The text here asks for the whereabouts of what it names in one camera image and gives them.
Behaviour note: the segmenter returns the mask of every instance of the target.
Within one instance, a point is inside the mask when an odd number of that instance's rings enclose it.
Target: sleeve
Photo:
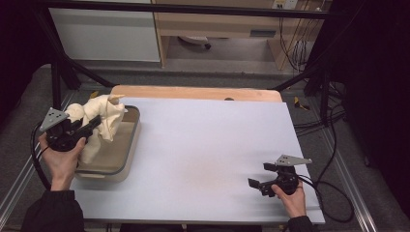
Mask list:
[[[317,232],[319,231],[308,216],[293,217],[288,221],[290,232]]]
[[[21,231],[83,232],[83,214],[74,191],[45,191],[42,198],[28,208]]]

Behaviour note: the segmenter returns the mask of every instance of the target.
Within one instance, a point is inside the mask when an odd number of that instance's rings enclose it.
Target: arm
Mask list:
[[[310,219],[307,216],[306,202],[305,202],[305,192],[303,183],[299,181],[299,185],[296,191],[287,195],[279,186],[273,185],[272,190],[282,201],[287,214],[290,217],[288,221],[289,230],[291,232],[311,232],[318,231],[316,227],[313,226]]]
[[[50,169],[51,190],[27,210],[21,231],[84,231],[81,208],[70,190],[77,159],[85,146],[81,138],[69,152],[56,152],[47,148],[45,134],[39,137],[44,161]]]

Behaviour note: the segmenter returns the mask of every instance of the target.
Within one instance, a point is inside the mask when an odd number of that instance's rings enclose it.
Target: crumpled cloth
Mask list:
[[[120,95],[101,95],[89,100],[84,105],[73,103],[67,107],[66,113],[74,122],[82,118],[82,126],[100,115],[102,122],[93,129],[93,135],[88,137],[88,142],[79,156],[79,161],[91,163],[98,154],[103,142],[112,142],[121,122],[123,121],[125,106],[119,103],[124,97]]]

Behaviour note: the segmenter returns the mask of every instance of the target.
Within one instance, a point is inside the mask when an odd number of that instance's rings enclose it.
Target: white tabletop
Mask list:
[[[125,98],[141,113],[132,168],[121,183],[74,179],[86,219],[267,224],[288,221],[277,198],[250,188],[282,154],[302,157],[285,103]],[[308,175],[305,165],[298,174]],[[307,214],[324,223],[313,189]]]

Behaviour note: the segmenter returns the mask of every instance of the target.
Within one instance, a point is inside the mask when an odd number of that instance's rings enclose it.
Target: hand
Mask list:
[[[296,188],[296,191],[291,195],[286,194],[277,185],[272,185],[272,190],[282,201],[290,218],[305,216],[307,214],[305,192],[302,181],[299,181],[299,185]]]
[[[76,143],[76,146],[69,152],[57,152],[48,147],[45,139],[46,134],[43,133],[39,137],[40,147],[42,151],[46,149],[42,156],[45,164],[48,166],[52,176],[51,190],[68,190],[72,184],[74,172],[77,166],[78,156],[85,146],[85,138],[82,137]]]

